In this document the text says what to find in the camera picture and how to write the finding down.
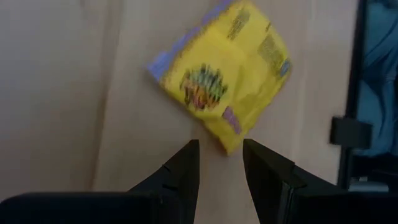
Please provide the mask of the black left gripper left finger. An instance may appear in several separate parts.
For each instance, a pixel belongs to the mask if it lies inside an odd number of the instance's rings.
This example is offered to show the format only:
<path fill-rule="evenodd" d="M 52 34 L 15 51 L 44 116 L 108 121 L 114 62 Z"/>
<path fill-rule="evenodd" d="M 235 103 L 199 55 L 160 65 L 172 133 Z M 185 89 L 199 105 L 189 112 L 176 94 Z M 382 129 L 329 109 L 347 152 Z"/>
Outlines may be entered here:
<path fill-rule="evenodd" d="M 192 139 L 126 192 L 26 193 L 1 202 L 1 223 L 193 223 L 200 144 Z"/>

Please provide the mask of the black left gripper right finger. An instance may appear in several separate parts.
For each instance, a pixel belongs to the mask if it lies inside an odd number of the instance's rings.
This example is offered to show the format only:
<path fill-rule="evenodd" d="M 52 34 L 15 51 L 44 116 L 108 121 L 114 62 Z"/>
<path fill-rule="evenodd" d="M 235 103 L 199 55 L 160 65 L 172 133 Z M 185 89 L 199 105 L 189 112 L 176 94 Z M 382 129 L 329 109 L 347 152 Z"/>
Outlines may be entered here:
<path fill-rule="evenodd" d="M 341 189 L 253 139 L 243 161 L 261 223 L 397 223 L 396 194 Z"/>

